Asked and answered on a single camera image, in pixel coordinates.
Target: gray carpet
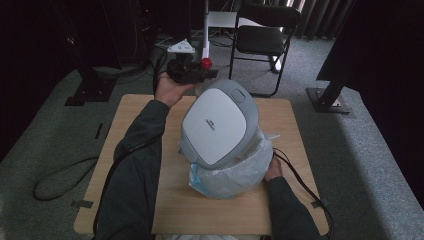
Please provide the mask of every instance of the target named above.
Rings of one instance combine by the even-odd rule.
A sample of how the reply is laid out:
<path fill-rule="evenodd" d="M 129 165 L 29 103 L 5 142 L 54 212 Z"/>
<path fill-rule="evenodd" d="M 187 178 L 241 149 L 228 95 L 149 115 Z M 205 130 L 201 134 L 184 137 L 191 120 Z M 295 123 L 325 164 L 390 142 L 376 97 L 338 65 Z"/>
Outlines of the gray carpet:
<path fill-rule="evenodd" d="M 316 184 L 334 218 L 334 239 L 423 239 L 423 210 L 360 95 L 348 88 L 341 94 L 354 117 L 316 113 L 309 101 L 306 88 L 328 85 L 315 78 L 332 44 L 294 39 L 274 97 L 286 98 L 293 105 Z M 218 78 L 228 77 L 229 56 L 229 48 L 211 46 L 214 68 L 220 69 Z M 277 75 L 267 68 L 267 63 L 239 63 L 233 79 L 248 90 L 270 91 Z M 49 202 L 32 198 L 33 185 L 48 172 L 98 156 L 120 98 L 127 93 L 150 94 L 151 73 L 148 68 L 138 76 L 120 78 L 109 102 L 83 107 L 64 106 L 81 81 L 76 71 L 56 86 L 0 165 L 0 240 L 90 239 L 73 230 L 78 210 L 71 207 L 73 200 L 83 198 L 90 175 L 65 196 Z M 104 127 L 96 136 L 99 124 Z M 88 167 L 89 163 L 78 165 L 45 182 L 40 194 L 55 194 L 71 186 Z"/>

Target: metal stand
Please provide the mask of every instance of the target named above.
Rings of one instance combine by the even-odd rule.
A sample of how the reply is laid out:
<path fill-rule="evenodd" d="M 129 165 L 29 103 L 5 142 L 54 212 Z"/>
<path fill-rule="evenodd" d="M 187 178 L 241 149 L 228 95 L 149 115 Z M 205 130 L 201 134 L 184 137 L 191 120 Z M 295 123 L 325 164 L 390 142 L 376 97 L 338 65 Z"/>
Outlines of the metal stand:
<path fill-rule="evenodd" d="M 307 88 L 306 91 L 308 92 L 316 112 L 351 114 L 351 109 L 346 107 L 341 96 L 338 96 L 338 98 L 328 106 L 322 102 L 322 95 L 325 88 Z"/>

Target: chair backrest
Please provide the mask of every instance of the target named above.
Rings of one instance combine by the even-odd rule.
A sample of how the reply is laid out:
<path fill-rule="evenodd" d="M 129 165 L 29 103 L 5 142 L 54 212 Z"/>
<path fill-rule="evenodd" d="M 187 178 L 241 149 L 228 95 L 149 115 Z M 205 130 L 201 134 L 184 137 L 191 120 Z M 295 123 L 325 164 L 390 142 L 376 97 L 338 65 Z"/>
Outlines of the chair backrest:
<path fill-rule="evenodd" d="M 249 4 L 237 12 L 236 27 L 240 17 L 267 27 L 294 29 L 300 21 L 300 12 L 293 7 Z"/>

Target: wooden table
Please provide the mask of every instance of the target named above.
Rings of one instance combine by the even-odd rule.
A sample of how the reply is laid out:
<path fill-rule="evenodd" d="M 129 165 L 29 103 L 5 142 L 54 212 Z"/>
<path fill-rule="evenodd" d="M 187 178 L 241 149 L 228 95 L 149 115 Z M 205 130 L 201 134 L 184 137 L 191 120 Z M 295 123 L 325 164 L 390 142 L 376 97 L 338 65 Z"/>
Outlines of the wooden table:
<path fill-rule="evenodd" d="M 150 99 L 151 95 L 123 96 L 84 197 L 93 205 L 80 208 L 75 220 L 74 228 L 78 233 L 92 234 L 94 216 L 112 165 L 114 149 Z M 272 140 L 273 146 L 287 154 L 304 182 L 318 195 L 290 102 L 284 99 L 255 100 L 263 132 L 281 135 Z M 167 118 L 153 233 L 271 235 L 268 198 L 263 183 L 231 200 L 209 199 L 189 186 L 190 163 L 178 154 L 178 141 L 182 119 L 194 101 L 195 97 L 183 97 Z M 312 197 L 285 165 L 283 174 L 296 196 L 308 208 L 321 235 L 326 234 L 328 225 L 323 210 L 313 208 Z"/>

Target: red joystick knob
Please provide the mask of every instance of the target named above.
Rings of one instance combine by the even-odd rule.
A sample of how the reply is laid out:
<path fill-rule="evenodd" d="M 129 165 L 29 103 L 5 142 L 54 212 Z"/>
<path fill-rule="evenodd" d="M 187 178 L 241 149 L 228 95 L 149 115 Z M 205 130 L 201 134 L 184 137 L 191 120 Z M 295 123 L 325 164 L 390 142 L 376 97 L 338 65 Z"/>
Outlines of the red joystick knob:
<path fill-rule="evenodd" d="M 208 70 L 212 67 L 212 61 L 210 58 L 202 58 L 202 61 L 200 62 L 200 67 L 202 69 Z"/>

